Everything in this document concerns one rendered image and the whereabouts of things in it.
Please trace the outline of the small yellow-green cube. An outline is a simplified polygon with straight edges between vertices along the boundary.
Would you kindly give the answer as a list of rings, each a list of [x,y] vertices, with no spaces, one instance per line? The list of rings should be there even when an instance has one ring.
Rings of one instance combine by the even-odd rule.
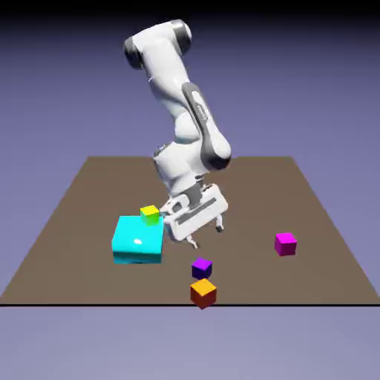
[[[155,205],[140,208],[140,217],[147,226],[153,226],[160,221],[160,210]]]

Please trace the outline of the small purple cube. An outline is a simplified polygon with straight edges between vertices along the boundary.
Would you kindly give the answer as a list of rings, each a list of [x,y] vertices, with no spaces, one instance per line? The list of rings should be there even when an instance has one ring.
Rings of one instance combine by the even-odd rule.
[[[209,278],[212,274],[212,261],[198,258],[191,265],[191,275],[198,280]]]

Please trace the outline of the small magenta cube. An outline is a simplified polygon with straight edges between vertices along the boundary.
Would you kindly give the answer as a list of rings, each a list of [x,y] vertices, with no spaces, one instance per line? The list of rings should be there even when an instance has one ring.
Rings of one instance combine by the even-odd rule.
[[[279,256],[292,256],[296,254],[297,240],[291,232],[277,233],[274,247]]]

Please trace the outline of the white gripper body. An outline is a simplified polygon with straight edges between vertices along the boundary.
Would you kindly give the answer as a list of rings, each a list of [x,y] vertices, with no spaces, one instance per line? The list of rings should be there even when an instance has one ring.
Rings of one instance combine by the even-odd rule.
[[[203,187],[202,197],[195,207],[190,207],[189,198],[184,194],[170,198],[163,206],[163,222],[171,239],[182,241],[207,223],[215,222],[228,207],[219,186],[213,183]]]

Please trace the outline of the large cyan box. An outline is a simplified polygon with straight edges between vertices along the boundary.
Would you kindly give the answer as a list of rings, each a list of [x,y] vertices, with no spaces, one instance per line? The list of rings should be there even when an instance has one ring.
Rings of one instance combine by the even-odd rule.
[[[150,226],[140,216],[120,216],[111,241],[114,263],[160,263],[163,232],[162,217]]]

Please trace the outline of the small orange cube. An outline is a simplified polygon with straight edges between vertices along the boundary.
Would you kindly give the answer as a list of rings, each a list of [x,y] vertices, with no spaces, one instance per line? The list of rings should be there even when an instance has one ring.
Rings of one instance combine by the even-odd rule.
[[[200,309],[210,307],[216,302],[217,287],[207,278],[198,280],[190,285],[190,298]]]

